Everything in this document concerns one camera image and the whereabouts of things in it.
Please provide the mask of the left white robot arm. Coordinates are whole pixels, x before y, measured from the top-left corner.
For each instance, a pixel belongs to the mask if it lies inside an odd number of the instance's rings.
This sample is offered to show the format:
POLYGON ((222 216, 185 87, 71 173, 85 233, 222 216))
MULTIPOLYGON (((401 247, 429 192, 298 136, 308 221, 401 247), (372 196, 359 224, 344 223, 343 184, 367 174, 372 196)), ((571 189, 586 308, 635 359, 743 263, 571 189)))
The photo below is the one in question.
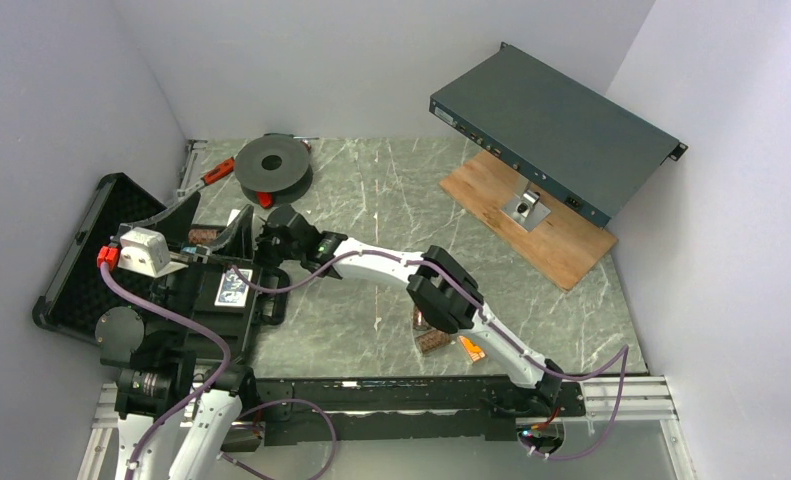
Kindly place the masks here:
POLYGON ((234 420, 259 394, 251 368, 202 318, 249 332, 257 275, 208 257, 175 261, 163 236, 141 231, 100 248, 100 280, 119 301, 97 317, 100 361, 118 371, 118 479, 204 479, 234 420))

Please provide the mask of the black poker set case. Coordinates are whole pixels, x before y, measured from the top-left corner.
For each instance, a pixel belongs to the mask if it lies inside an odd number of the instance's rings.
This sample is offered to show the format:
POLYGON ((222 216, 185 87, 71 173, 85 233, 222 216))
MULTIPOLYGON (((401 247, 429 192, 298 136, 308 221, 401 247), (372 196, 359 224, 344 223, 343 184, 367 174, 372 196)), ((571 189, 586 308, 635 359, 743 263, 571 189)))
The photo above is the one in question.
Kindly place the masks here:
MULTIPOLYGON (((194 195, 181 206, 166 208, 163 203, 124 173, 101 178, 86 213, 48 287, 31 310, 36 326, 95 344, 95 328, 101 316, 114 307, 126 307, 124 300, 103 282, 96 265, 102 247, 109 244, 122 224, 144 225, 157 217, 157 227, 172 251, 196 244, 190 234, 198 229, 194 215, 200 197, 194 195)), ((213 253, 232 257, 253 283, 267 288, 285 287, 289 276, 276 267, 253 264, 254 209, 246 206, 232 223, 208 225, 214 238, 206 241, 213 253)), ((288 295, 268 295, 242 288, 239 295, 230 289, 234 274, 219 265, 195 264, 161 279, 153 279, 121 267, 111 273, 127 291, 209 328, 228 344, 231 360, 250 360, 255 338, 263 326, 276 326, 286 317, 288 295)))

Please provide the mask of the red-brown poker chip stack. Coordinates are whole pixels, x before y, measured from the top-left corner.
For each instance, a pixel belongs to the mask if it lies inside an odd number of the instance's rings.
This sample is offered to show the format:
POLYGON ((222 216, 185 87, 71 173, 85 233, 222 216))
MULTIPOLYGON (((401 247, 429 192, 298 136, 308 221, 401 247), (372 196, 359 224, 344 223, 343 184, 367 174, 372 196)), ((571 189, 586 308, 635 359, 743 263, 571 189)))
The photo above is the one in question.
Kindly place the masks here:
POLYGON ((423 314, 418 308, 414 308, 412 311, 411 325, 414 331, 424 332, 430 329, 430 325, 426 322, 423 314))

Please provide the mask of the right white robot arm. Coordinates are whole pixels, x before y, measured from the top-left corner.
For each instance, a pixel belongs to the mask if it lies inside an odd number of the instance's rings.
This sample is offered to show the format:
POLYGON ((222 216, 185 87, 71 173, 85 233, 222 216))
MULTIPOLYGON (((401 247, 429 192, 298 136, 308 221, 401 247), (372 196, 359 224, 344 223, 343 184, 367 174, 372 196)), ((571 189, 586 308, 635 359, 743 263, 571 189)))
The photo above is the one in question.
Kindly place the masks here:
POLYGON ((559 366, 498 319, 477 281, 444 248, 416 252, 367 244, 318 230, 290 205, 257 220, 253 242, 261 266, 293 261, 311 278, 365 280, 406 291, 431 327, 468 339, 500 365, 528 411, 545 415, 559 404, 559 366))

